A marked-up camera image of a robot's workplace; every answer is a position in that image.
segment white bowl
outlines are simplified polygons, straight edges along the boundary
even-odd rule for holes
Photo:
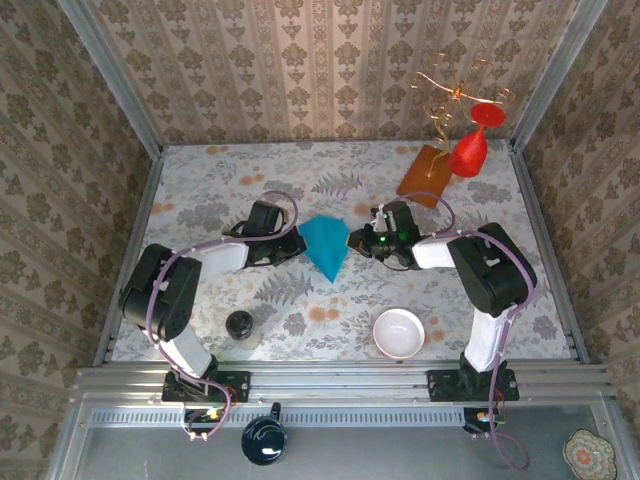
[[[413,357],[424,343],[424,327],[413,313],[387,310],[373,325],[373,339],[382,353],[395,360]]]

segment damask wallpaper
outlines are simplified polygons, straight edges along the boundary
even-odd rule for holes
[[[0,478],[40,478],[149,159],[56,2],[0,2]]]
[[[587,346],[640,446],[640,2],[610,0],[526,153]]]
[[[163,144],[435,134],[408,88],[443,52],[518,95],[509,136],[577,0],[90,0]],[[453,137],[462,129],[454,128]]]

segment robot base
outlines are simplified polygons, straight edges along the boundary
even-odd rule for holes
[[[227,387],[234,403],[247,403],[251,390],[251,372],[217,371],[205,376],[208,380]],[[164,377],[162,386],[163,402],[180,403],[224,403],[224,395],[217,388],[195,384],[182,378],[175,370],[170,370]]]
[[[427,372],[429,399],[431,402],[486,402],[489,398],[491,373],[491,370],[476,372],[466,361],[463,352],[460,355],[459,369]],[[502,394],[501,401],[520,400],[516,374],[513,370],[507,369],[506,361],[498,367],[496,390]]]

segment metal frame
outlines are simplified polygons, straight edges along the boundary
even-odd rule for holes
[[[558,88],[587,40],[591,29],[600,18],[608,0],[582,0],[567,25],[562,39],[549,60],[542,78],[536,85],[525,110],[514,130],[513,138],[523,150],[549,108]]]
[[[562,281],[553,248],[537,203],[531,179],[524,160],[517,151],[512,161],[522,195],[531,218],[541,256],[549,276],[558,310],[570,328],[580,361],[567,360],[509,360],[516,372],[521,400],[510,403],[510,408],[545,406],[590,406],[598,426],[598,434],[607,438],[620,453],[620,477],[637,478],[640,472],[638,458],[633,449],[626,424],[615,402],[614,389],[603,365],[589,364],[586,348],[578,328],[571,303]],[[136,218],[132,241],[123,262],[121,278],[135,265],[142,237],[155,196],[162,162],[154,165],[149,176],[143,202]],[[103,365],[104,354],[114,341],[120,324],[113,299],[110,320],[101,341],[102,351],[96,356],[96,366]],[[407,412],[416,408],[429,409],[461,406],[484,406],[484,402],[432,403],[426,385],[426,371],[457,368],[456,361],[391,362],[233,362],[220,370],[249,370],[252,372],[252,390],[246,406],[234,410],[264,407],[274,400],[287,408],[353,409],[387,408],[390,412]],[[122,407],[167,412],[176,404],[161,403],[161,386],[169,366],[165,362],[116,362],[102,368],[82,369],[71,392],[70,409],[56,444],[48,477],[75,478],[82,452],[91,428],[94,409]]]
[[[582,332],[580,331],[580,326],[578,324],[578,319],[573,311],[573,305],[569,299],[569,292],[567,292],[567,287],[564,283],[562,272],[560,271],[560,265],[558,264],[558,259],[556,258],[556,254],[553,250],[551,237],[549,236],[549,231],[547,230],[547,225],[544,221],[540,203],[538,202],[538,197],[536,196],[533,188],[533,182],[531,181],[531,176],[527,170],[524,157],[522,152],[515,146],[512,147],[510,156],[513,168],[516,172],[518,184],[520,185],[522,198],[524,200],[527,213],[529,214],[531,228],[533,229],[533,234],[536,237],[536,242],[538,243],[540,257],[542,258],[542,263],[547,273],[547,278],[549,279],[549,287],[553,294],[553,298],[555,299],[556,307],[560,314],[560,320],[562,321],[565,330],[568,330],[568,332],[565,332],[565,335],[570,343],[570,347],[575,348],[578,359],[582,363],[590,363],[591,360],[589,358],[589,352],[585,346],[584,338],[582,337]]]
[[[175,407],[93,407],[89,428],[182,427],[186,410]],[[271,405],[234,408],[225,428],[242,428],[256,417],[269,415]],[[464,407],[290,407],[280,415],[285,427],[297,428],[386,428],[464,427]]]
[[[521,400],[510,403],[510,408],[587,405],[594,412],[603,412],[606,418],[613,418],[612,412],[615,414],[614,391],[602,365],[584,365],[576,360],[513,360],[509,366],[516,372],[521,394]],[[80,370],[48,478],[75,478],[95,408],[115,406],[158,412],[175,408],[175,404],[162,404],[160,400],[168,368],[165,362],[118,362]],[[484,406],[485,402],[430,402],[426,372],[451,368],[457,368],[457,363],[233,362],[220,367],[249,370],[253,374],[249,402],[234,409],[266,406],[274,400],[287,408],[305,407],[320,412],[332,407],[351,408],[354,412],[384,407],[402,413],[403,409],[416,407],[428,411],[443,406]],[[628,447],[631,443],[621,425],[609,420],[602,424],[599,433],[620,448]],[[637,469],[637,459],[628,458],[629,469]]]
[[[149,221],[149,215],[151,214],[151,207],[153,206],[153,200],[160,183],[160,174],[162,173],[162,166],[164,159],[160,157],[156,162],[151,164],[149,170],[149,176],[142,192],[142,198],[140,199],[140,206],[138,207],[138,213],[131,230],[131,236],[129,237],[129,243],[122,259],[122,266],[120,267],[120,273],[111,296],[111,302],[109,303],[109,309],[107,310],[107,318],[105,320],[102,334],[100,336],[100,343],[96,350],[96,355],[93,359],[93,366],[100,367],[104,364],[108,357],[110,350],[113,348],[112,343],[115,342],[118,336],[118,329],[120,328],[120,322],[122,321],[122,315],[118,310],[118,298],[120,291],[124,288],[131,273],[133,272],[138,257],[140,256],[140,249],[142,248],[142,241],[144,240],[144,233],[147,229],[147,222]]]
[[[151,120],[147,117],[143,104],[135,94],[122,68],[118,65],[106,38],[89,10],[88,2],[60,0],[59,3],[82,40],[82,44],[89,52],[91,59],[109,85],[109,89],[116,97],[118,105],[129,119],[151,160],[157,161],[162,151],[160,137]]]

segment floral tablecloth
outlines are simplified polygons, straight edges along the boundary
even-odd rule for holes
[[[145,245],[174,249],[217,238],[246,219],[265,190],[289,192],[300,223],[315,215],[343,218],[351,231],[370,221],[372,205],[389,201],[422,142],[320,142],[169,147],[149,218]],[[490,142],[482,173],[452,177],[445,198],[459,228],[499,222],[534,266],[534,302],[517,320],[507,345],[510,358],[568,358],[569,349],[540,260],[506,143]],[[441,207],[412,204],[423,232],[448,222]],[[394,272],[353,251],[335,283],[305,255],[276,268],[252,268],[199,286],[191,325],[220,360],[366,360],[384,358],[372,324],[390,307],[413,311],[426,331],[417,359],[458,358],[469,339],[472,305],[453,269]],[[239,348],[224,322],[249,311],[262,341]],[[157,358],[145,336],[122,322],[113,360]]]

